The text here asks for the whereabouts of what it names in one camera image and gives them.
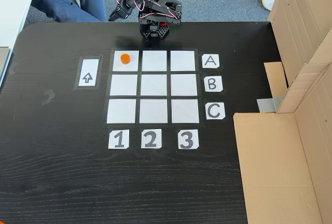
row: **arrow sign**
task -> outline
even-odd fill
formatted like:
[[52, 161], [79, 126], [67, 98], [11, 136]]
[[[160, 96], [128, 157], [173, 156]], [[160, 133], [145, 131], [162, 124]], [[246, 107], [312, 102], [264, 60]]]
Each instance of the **arrow sign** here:
[[89, 80], [92, 80], [92, 76], [90, 73], [87, 73], [86, 76], [83, 77], [83, 80], [85, 80], [85, 83], [89, 83]]

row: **orange game piece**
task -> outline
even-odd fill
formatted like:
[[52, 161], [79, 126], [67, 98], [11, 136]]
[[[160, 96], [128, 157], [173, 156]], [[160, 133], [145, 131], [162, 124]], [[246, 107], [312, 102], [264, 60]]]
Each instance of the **orange game piece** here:
[[127, 53], [122, 53], [120, 55], [120, 60], [123, 64], [128, 64], [130, 62], [130, 57]]

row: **robotic arm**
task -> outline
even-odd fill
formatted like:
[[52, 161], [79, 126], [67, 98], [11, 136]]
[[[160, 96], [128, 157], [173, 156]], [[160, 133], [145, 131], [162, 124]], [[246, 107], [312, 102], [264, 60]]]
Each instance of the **robotic arm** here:
[[146, 40], [151, 37], [162, 40], [170, 29], [167, 23], [181, 23], [182, 6], [179, 1], [120, 0], [117, 3], [108, 20], [113, 22], [120, 18], [125, 19], [134, 8], [139, 9], [140, 31]]

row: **3x3 grid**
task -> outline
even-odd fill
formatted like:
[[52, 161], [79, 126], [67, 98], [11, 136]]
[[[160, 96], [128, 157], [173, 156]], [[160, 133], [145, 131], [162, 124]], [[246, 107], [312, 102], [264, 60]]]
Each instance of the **3x3 grid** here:
[[199, 123], [198, 70], [192, 50], [114, 51], [106, 124]]

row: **dark wooden table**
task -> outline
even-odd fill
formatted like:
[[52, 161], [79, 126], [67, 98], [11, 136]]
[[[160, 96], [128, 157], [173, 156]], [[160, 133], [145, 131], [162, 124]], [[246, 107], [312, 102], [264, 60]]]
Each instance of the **dark wooden table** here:
[[[202, 98], [225, 102], [225, 121], [202, 129], [197, 150], [179, 150], [176, 139], [141, 149], [140, 130], [130, 148], [108, 150], [103, 111], [116, 48], [219, 54], [224, 92]], [[84, 55], [103, 56], [98, 90], [73, 91]], [[263, 62], [273, 61], [280, 56], [264, 22], [183, 23], [160, 43], [143, 41], [136, 23], [27, 27], [0, 90], [0, 220], [247, 223], [232, 116], [271, 97]], [[48, 90], [55, 99], [42, 104]]]

